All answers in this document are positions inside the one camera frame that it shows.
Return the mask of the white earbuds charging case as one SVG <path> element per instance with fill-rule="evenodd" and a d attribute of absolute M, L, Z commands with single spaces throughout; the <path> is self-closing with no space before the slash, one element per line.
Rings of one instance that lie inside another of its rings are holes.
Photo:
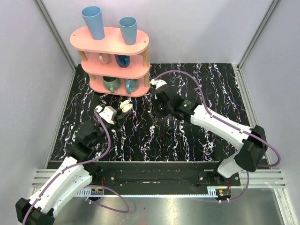
<path fill-rule="evenodd" d="M 121 109 L 122 113 L 128 113 L 130 110 L 133 109 L 133 104 L 130 100 L 125 100 L 125 101 L 121 102 L 120 109 Z"/>

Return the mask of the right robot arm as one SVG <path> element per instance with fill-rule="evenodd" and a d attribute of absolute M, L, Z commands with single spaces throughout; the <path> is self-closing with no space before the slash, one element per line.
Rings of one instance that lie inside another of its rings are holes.
<path fill-rule="evenodd" d="M 192 98 L 182 98 L 174 87 L 159 81 L 154 85 L 154 107 L 157 117 L 171 115 L 178 120 L 202 127 L 229 142 L 236 153 L 220 162 L 213 173 L 214 183 L 223 186 L 237 172 L 255 172 L 267 150 L 264 129 L 238 124 Z"/>

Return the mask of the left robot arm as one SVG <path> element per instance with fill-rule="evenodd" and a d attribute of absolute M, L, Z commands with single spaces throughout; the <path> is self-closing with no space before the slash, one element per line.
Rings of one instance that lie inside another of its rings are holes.
<path fill-rule="evenodd" d="M 81 190 L 91 189 L 90 194 L 83 195 L 90 203 L 100 196 L 105 186 L 102 168 L 96 161 L 108 154 L 112 144 L 109 132 L 119 129 L 129 113 L 97 106 L 94 114 L 98 123 L 82 123 L 60 167 L 29 199 L 17 201 L 18 221 L 23 225 L 52 225 L 61 209 Z"/>

